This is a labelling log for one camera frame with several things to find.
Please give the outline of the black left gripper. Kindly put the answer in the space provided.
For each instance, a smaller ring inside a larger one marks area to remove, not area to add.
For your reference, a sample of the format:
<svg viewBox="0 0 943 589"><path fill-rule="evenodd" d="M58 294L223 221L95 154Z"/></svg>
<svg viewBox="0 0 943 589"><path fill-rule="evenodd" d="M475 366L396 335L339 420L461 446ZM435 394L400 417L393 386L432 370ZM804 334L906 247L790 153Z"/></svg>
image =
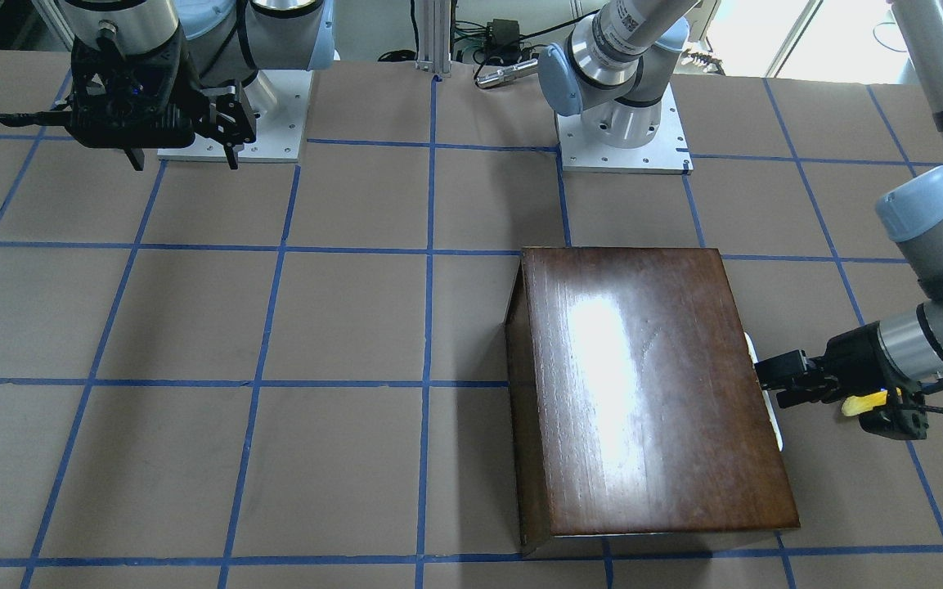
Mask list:
<svg viewBox="0 0 943 589"><path fill-rule="evenodd" d="M894 368L880 348L878 324L872 323L828 340L821 357L793 350L756 362L764 390L775 390L781 409L805 403L841 402L878 393L880 403L856 415L869 434L900 441L926 440L930 421L926 395L943 390L943 376L924 385Z"/></svg>

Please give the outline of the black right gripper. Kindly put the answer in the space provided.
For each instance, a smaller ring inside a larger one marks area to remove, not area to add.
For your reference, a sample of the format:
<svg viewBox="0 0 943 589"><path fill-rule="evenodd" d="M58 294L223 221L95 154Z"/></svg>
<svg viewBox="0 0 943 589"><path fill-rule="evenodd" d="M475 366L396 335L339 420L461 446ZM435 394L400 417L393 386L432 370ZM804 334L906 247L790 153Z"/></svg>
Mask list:
<svg viewBox="0 0 943 589"><path fill-rule="evenodd" d="M257 115L238 79L198 90L193 119L183 111L193 83L180 31L134 55L123 51L119 25L101 24L91 44L75 42L71 70L67 103L45 111L0 113L0 124L64 128L87 148L123 153L135 171L145 170L143 149L186 148L196 134L219 144L229 169L236 170L238 153L257 141Z"/></svg>

